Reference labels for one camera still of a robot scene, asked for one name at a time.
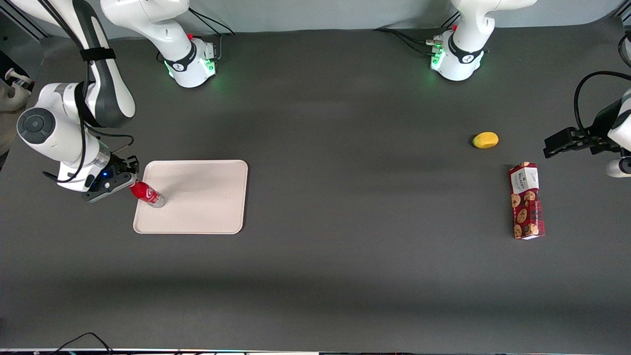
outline yellow lemon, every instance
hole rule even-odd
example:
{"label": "yellow lemon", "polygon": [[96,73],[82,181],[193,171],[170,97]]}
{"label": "yellow lemon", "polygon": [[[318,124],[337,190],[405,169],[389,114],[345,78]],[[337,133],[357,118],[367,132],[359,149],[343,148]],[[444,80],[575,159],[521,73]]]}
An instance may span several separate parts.
{"label": "yellow lemon", "polygon": [[476,146],[476,148],[488,149],[496,146],[499,141],[500,138],[495,133],[482,132],[475,136],[473,139],[473,145]]}

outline cookie illustration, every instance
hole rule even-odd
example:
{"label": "cookie illustration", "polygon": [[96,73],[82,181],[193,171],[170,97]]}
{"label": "cookie illustration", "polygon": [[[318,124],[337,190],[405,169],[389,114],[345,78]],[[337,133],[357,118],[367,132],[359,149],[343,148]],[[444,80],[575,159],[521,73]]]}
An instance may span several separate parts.
{"label": "cookie illustration", "polygon": [[517,214],[517,223],[524,223],[526,217],[528,216],[528,211],[525,208],[522,208],[521,211]]}
{"label": "cookie illustration", "polygon": [[532,191],[527,191],[524,194],[524,200],[528,200],[528,201],[534,201],[534,198],[536,197],[536,195],[534,194],[534,192]]}
{"label": "cookie illustration", "polygon": [[533,223],[529,223],[527,226],[525,226],[524,230],[526,231],[527,236],[535,236],[539,234],[539,227],[537,227],[537,225]]}
{"label": "cookie illustration", "polygon": [[521,239],[521,227],[515,225],[515,239]]}
{"label": "cookie illustration", "polygon": [[510,202],[513,205],[513,208],[515,208],[519,206],[519,203],[521,202],[521,197],[519,197],[519,195],[514,193],[510,196]]}

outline printed label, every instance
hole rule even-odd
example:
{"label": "printed label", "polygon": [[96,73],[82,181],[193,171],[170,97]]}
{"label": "printed label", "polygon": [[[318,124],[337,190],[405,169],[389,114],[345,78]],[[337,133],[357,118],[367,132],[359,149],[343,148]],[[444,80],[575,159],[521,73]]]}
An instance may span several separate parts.
{"label": "printed label", "polygon": [[525,167],[513,172],[510,175],[510,181],[513,187],[513,193],[522,193],[528,189],[539,188],[539,179],[537,177],[537,168]]}

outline red bottle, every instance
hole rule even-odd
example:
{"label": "red bottle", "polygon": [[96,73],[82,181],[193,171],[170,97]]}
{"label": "red bottle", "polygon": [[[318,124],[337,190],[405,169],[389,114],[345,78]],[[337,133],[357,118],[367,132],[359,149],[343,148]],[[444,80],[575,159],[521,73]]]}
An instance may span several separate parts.
{"label": "red bottle", "polygon": [[167,202],[167,199],[161,193],[140,180],[136,180],[135,183],[129,185],[129,189],[139,200],[146,202],[153,208],[160,208]]}

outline velcro strap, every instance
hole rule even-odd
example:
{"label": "velcro strap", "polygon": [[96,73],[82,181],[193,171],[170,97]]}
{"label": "velcro strap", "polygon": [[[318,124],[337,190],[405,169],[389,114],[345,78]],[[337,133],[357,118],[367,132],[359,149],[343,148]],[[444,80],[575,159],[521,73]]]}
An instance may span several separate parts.
{"label": "velcro strap", "polygon": [[84,62],[100,61],[102,59],[116,59],[114,50],[111,48],[90,48],[79,51]]}

